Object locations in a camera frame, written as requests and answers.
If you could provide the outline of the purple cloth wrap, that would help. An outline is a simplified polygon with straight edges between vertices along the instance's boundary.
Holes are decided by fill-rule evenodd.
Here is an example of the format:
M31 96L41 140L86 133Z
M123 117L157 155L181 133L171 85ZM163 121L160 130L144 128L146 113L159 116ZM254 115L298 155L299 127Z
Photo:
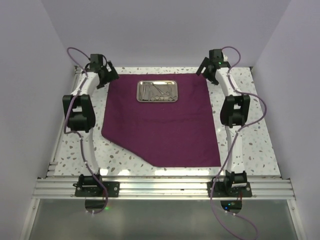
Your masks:
M173 103L137 100L142 80L173 80ZM109 84L102 136L155 167L221 164L207 80L194 73L123 74Z

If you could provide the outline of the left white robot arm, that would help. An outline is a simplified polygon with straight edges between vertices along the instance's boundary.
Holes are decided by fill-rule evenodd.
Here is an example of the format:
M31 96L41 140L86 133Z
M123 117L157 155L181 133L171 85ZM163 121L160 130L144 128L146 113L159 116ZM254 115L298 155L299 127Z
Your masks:
M81 68L75 89L62 97L63 132L66 135L75 134L79 138L83 170L75 187L81 189L86 186L87 192L96 197L103 193L104 184L93 145L96 115L91 97L95 90L117 80L119 75L112 62L103 54L93 53L88 60L89 63Z

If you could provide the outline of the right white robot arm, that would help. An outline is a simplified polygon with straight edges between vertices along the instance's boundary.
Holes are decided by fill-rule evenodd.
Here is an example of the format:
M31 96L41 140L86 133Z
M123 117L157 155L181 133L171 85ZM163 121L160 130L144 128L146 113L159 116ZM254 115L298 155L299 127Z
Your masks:
M242 93L231 74L231 65L221 49L212 49L205 57L196 74L203 75L214 85L219 85L224 94L220 110L220 122L224 126L228 154L222 169L223 192L227 196L235 196L247 185L247 174L243 162L243 146L240 130L248 119L250 96Z

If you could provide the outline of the steel tweezers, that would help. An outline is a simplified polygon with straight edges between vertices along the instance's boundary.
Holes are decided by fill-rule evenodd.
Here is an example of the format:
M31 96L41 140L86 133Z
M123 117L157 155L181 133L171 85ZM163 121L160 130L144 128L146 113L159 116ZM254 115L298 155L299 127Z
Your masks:
M140 99L142 101L148 101L149 99L149 93L148 93L148 84L147 83L143 83L141 85L141 95L140 95Z

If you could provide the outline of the steel instrument tray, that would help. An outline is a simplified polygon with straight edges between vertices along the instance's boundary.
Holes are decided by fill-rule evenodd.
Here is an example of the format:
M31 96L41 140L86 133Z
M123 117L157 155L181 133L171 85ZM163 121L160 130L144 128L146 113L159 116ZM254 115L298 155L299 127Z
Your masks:
M141 80L137 84L136 100L140 103L174 103L178 98L174 80Z

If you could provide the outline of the steel scissors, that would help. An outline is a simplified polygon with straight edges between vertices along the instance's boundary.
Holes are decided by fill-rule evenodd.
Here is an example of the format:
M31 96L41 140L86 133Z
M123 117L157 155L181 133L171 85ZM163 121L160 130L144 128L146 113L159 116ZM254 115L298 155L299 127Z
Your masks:
M156 100L156 94L154 93L154 85L152 83L149 83L148 84L148 87L147 87L147 96L148 96L148 101L155 101Z

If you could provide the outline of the steel forceps with rings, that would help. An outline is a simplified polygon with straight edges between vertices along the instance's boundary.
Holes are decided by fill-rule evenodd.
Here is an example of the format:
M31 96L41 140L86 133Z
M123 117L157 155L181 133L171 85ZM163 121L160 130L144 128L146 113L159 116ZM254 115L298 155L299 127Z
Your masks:
M172 84L152 84L154 86L153 92L155 93L155 101L173 102L177 99Z

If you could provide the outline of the aluminium left side rail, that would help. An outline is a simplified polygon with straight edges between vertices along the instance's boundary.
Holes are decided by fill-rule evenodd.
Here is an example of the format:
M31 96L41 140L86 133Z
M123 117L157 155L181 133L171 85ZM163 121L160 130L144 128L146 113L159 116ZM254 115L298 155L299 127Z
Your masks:
M76 66L76 65L74 66L73 73L74 73L74 75L73 75L73 79L72 79L72 84L71 84L71 87L68 89L69 92L72 92L75 89L75 87L78 85L78 80L79 80L79 67L78 66ZM62 119L61 119L60 126L58 129L57 137L55 139L55 143L53 146L51 157L49 159L48 168L47 168L47 172L45 174L45 178L54 176L55 167L58 164L56 162L56 154L57 154L57 151L59 148L61 136L63 135L64 121L65 121L65 116L64 116L64 112L62 112Z

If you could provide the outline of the aluminium rail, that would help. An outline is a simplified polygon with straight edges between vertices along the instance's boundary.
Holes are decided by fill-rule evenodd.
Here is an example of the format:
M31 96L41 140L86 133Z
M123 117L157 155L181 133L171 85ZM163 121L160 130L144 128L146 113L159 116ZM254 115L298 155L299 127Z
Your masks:
M207 200L209 198L205 176L187 177L107 177L106 181L119 182L118 200ZM75 177L38 179L34 199L75 198ZM249 176L252 200L294 200L290 180Z
M68 89L69 92L72 92L75 89L75 87L78 85L78 80L79 80L79 67L78 66L76 66L76 65L74 66L73 73L74 73L74 75L73 75L73 79L72 79L72 84L71 84L71 87ZM62 119L61 119L60 126L58 129L57 137L55 139L55 143L53 146L51 157L49 159L48 168L47 168L47 172L45 174L45 178L54 176L55 167L58 164L56 162L56 154L57 154L57 151L59 148L61 136L63 135L64 121L65 121L65 116L64 116L64 112L62 112Z

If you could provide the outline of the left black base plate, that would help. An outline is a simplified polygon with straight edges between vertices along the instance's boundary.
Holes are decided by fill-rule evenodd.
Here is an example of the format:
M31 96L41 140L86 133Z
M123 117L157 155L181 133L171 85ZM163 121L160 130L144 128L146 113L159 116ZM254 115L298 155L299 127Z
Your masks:
M104 187L107 190L108 197L117 198L120 192L120 183L118 181L103 181ZM74 183L75 187L74 195L76 197L105 197L104 189L98 185L83 185Z

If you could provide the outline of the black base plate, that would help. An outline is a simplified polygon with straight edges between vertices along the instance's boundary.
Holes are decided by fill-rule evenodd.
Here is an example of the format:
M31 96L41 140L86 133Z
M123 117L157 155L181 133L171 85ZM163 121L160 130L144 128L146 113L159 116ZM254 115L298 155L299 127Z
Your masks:
M120 183L118 181L103 181L104 187L107 190L108 197L117 198L120 192ZM74 195L76 197L105 197L104 189L98 185L83 185L74 183L75 187Z
M251 185L247 182L244 186L232 186L227 187L223 181L219 179L215 182L214 189L212 192L212 186L214 179L206 183L207 194L213 198L250 198L253 196Z

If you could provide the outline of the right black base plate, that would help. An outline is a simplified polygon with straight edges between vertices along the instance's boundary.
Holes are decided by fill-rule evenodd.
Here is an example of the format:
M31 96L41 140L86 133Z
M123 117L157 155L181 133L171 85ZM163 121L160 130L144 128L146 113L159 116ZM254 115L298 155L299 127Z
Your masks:
M253 196L251 185L247 182L244 186L232 186L227 187L223 181L219 179L215 182L214 189L212 192L212 186L214 179L206 183L207 194L213 198L250 198Z

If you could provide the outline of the aluminium front rail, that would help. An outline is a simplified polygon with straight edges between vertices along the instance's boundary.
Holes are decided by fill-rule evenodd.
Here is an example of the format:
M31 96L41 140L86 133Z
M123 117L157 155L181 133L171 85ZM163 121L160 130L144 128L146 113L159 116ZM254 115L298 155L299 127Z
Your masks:
M207 200L209 198L205 176L187 177L107 177L106 181L119 182L118 200ZM38 179L34 199L75 198L75 177ZM252 200L294 200L290 180L249 176Z

